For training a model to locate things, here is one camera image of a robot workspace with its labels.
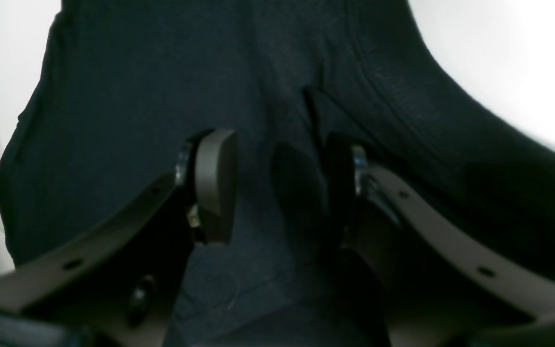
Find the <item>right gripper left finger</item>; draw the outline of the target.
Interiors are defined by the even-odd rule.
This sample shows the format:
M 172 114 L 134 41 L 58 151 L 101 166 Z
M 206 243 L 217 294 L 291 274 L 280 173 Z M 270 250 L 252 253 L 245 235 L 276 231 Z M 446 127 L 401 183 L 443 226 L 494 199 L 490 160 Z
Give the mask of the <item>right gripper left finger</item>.
M 226 245 L 238 137 L 204 131 L 98 227 L 0 277 L 0 347 L 160 347 L 188 256 Z

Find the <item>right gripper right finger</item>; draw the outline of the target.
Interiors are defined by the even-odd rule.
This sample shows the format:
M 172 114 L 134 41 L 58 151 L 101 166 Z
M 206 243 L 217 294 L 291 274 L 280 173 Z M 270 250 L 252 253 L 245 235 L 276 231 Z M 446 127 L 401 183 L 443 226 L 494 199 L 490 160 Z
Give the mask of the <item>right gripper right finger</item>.
M 555 347 L 555 281 L 467 235 L 361 141 L 331 133 L 323 160 L 342 244 L 383 287 L 392 347 Z

